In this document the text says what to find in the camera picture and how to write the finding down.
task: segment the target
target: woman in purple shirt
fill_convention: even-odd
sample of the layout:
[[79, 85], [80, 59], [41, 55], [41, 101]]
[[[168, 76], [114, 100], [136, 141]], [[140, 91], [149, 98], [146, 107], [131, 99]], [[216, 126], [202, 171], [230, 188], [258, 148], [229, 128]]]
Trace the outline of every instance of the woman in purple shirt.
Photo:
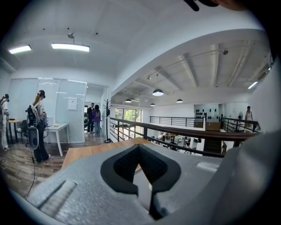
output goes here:
[[94, 126], [95, 126], [95, 134], [94, 136], [100, 136], [101, 133], [101, 127], [100, 127], [100, 122], [101, 122], [101, 112], [99, 110], [99, 106], [95, 105], [95, 109], [92, 112], [93, 115], [93, 121], [94, 121]]

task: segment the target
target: jeans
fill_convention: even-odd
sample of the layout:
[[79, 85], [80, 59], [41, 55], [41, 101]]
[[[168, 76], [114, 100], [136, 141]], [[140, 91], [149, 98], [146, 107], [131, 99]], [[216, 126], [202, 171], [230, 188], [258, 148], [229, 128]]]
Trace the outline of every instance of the jeans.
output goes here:
[[36, 158], [36, 161], [39, 163], [41, 160], [47, 160], [49, 158], [49, 155], [47, 151], [45, 150], [44, 146], [44, 127], [41, 127], [40, 125], [37, 125], [38, 135], [39, 135], [39, 145], [38, 148], [34, 150], [34, 156]]
[[94, 125], [95, 125], [95, 135], [100, 135], [101, 134], [100, 122], [94, 122]]
[[8, 148], [7, 144], [7, 137], [6, 133], [7, 132], [7, 116], [3, 114], [3, 124], [2, 124], [2, 137], [1, 137], [1, 144], [4, 149]]
[[91, 127], [91, 132], [94, 129], [94, 122], [93, 122], [93, 118], [89, 118], [88, 119], [88, 132], [90, 131], [90, 127]]

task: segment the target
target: man in dark suit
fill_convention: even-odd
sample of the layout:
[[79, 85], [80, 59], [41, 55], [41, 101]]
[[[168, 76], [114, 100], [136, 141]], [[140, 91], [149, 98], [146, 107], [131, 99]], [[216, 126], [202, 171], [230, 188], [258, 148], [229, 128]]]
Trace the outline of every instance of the man in dark suit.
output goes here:
[[89, 107], [87, 109], [87, 114], [88, 114], [88, 134], [93, 132], [94, 129], [94, 122], [93, 122], [93, 115], [92, 115], [92, 111], [94, 110], [94, 106], [95, 104], [92, 103], [91, 107]]

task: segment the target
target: black pants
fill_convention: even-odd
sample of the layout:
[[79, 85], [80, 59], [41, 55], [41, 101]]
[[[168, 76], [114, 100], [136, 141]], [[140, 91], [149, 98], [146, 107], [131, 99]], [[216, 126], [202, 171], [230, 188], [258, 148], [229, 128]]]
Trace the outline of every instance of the black pants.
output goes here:
[[90, 127], [91, 127], [91, 132], [94, 129], [94, 122], [93, 122], [93, 118], [89, 118], [88, 119], [88, 132], [90, 131]]
[[34, 156], [36, 158], [36, 161], [39, 163], [41, 162], [41, 160], [47, 160], [49, 158], [49, 155], [44, 146], [44, 127], [37, 125], [36, 128], [39, 133], [39, 145], [38, 148], [34, 150]]

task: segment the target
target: staircase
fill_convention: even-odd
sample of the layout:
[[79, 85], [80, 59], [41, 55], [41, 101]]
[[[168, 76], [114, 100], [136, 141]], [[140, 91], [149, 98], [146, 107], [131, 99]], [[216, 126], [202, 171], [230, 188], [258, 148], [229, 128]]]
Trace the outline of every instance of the staircase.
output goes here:
[[221, 154], [221, 141], [205, 139], [204, 152], [213, 152]]

